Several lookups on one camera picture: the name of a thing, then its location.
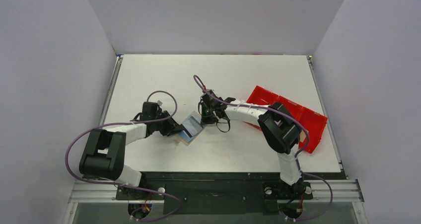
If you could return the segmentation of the aluminium frame rail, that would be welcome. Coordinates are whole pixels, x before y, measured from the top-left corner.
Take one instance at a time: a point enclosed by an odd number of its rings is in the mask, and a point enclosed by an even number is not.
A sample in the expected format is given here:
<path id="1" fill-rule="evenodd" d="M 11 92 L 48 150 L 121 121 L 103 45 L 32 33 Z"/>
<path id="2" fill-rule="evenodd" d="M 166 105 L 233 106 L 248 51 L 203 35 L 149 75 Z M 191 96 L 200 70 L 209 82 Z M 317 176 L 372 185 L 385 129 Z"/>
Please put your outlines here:
<path id="1" fill-rule="evenodd" d="M 127 204 L 137 223 L 261 213 L 340 223 L 357 181 L 334 151 L 310 60 L 294 55 L 121 55 L 76 179 Z"/>

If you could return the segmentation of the red plastic bin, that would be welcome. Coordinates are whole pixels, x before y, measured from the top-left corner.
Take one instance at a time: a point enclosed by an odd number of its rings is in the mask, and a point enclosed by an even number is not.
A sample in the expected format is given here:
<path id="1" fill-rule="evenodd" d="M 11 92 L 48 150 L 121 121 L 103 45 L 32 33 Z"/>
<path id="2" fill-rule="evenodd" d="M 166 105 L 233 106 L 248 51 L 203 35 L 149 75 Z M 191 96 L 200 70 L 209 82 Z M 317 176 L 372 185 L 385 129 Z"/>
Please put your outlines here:
<path id="1" fill-rule="evenodd" d="M 328 118 L 326 116 L 260 86 L 254 88 L 247 102 L 257 105 L 272 105 L 275 102 L 282 103 L 292 117 L 302 124 L 310 135 L 310 142 L 305 152 L 312 154 L 318 147 L 327 125 Z"/>

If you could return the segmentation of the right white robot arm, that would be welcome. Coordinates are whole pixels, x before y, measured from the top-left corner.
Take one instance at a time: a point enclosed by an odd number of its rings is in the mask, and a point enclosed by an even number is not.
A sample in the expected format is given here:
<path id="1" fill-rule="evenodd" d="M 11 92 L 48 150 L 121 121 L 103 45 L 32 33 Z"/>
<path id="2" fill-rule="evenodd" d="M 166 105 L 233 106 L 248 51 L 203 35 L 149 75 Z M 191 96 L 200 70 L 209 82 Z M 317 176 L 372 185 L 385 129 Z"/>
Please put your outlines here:
<path id="1" fill-rule="evenodd" d="M 200 97 L 199 106 L 202 125 L 216 125 L 224 120 L 228 124 L 241 121 L 260 127 L 267 144 L 278 154 L 281 193 L 292 198 L 299 192 L 298 181 L 302 176 L 295 154 L 302 129 L 282 103 L 258 106 L 232 97 L 222 100 L 208 90 Z"/>

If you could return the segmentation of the beige leather card holder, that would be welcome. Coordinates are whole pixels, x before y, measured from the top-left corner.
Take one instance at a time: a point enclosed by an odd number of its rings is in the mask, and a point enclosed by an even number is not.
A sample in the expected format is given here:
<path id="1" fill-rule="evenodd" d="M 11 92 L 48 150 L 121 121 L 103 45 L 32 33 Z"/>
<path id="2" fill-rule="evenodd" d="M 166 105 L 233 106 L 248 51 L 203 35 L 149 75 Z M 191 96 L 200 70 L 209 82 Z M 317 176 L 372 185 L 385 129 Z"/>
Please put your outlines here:
<path id="1" fill-rule="evenodd" d="M 184 129 L 176 134 L 177 142 L 188 146 L 205 128 L 201 124 L 201 115 L 193 111 L 182 122 Z"/>

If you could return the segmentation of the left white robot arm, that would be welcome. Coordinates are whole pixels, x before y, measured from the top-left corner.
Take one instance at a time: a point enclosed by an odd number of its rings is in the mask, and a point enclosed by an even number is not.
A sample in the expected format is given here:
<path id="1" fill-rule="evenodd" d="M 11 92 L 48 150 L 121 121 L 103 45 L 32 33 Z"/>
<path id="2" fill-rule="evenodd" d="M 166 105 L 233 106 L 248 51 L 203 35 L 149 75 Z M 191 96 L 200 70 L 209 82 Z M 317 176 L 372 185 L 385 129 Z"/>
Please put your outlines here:
<path id="1" fill-rule="evenodd" d="M 147 195 L 148 185 L 142 182 L 141 172 L 125 165 L 126 146 L 145 139 L 154 132 L 169 137 L 184 129 L 168 111 L 161 109 L 160 103 L 146 101 L 131 124 L 94 129 L 89 133 L 79 162 L 79 171 L 83 175 L 129 185 L 129 193 L 135 199 L 142 199 Z"/>

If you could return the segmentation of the gold credit card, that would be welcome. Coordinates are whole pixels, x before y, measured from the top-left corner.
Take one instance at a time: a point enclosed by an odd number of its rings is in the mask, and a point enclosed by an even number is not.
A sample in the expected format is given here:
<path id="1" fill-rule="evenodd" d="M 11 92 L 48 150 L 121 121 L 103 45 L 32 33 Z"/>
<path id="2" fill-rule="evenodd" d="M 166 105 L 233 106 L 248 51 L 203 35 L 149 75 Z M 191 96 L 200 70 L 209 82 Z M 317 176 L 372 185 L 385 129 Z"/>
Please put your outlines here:
<path id="1" fill-rule="evenodd" d="M 307 130 L 305 130 L 305 129 L 300 132 L 299 141 L 301 143 L 304 143 L 306 141 L 306 139 L 307 139 L 306 132 L 307 132 Z"/>

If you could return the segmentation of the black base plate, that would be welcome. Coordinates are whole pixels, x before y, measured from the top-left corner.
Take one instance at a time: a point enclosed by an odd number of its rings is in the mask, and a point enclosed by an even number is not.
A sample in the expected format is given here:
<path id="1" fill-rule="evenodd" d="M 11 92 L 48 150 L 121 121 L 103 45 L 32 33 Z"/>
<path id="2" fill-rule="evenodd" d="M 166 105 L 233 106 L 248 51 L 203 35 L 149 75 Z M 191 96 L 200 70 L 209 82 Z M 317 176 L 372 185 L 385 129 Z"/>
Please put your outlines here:
<path id="1" fill-rule="evenodd" d="M 310 185 L 312 179 L 313 176 L 305 177 L 298 184 L 289 186 L 276 172 L 145 172 L 140 187 L 151 190 L 162 188 L 171 197 L 119 187 L 116 199 L 163 201 L 165 214 L 182 202 L 182 208 L 177 211 L 179 215 L 278 215 L 280 210 L 295 209 L 301 199 L 313 199 L 313 195 L 304 193 L 304 188 Z"/>

